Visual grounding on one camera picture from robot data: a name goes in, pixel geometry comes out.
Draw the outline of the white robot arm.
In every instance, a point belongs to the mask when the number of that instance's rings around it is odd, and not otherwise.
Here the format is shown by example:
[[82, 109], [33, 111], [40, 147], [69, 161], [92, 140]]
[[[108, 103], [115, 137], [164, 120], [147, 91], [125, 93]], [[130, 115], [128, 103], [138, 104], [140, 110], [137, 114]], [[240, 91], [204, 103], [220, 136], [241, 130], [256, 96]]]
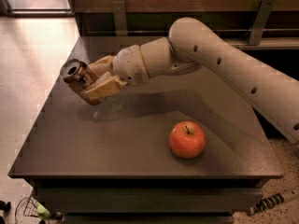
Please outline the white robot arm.
[[242, 95], [290, 142], [299, 142], [299, 81], [220, 39], [193, 18], [175, 21], [169, 37], [122, 49], [92, 63], [95, 81], [83, 97], [98, 100], [125, 86], [160, 75], [179, 75], [205, 66]]

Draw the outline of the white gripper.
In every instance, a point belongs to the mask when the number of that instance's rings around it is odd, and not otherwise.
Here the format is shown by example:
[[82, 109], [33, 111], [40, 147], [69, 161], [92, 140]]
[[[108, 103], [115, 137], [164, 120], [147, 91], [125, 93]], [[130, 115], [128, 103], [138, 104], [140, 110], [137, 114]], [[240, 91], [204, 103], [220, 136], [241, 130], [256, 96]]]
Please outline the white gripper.
[[[90, 63], [87, 70], [91, 78], [99, 78], [81, 93], [90, 105], [101, 104], [107, 97], [119, 93], [126, 85], [139, 86], [150, 79], [138, 45], [122, 49], [115, 58], [108, 55]], [[111, 77], [100, 78], [104, 74]]]

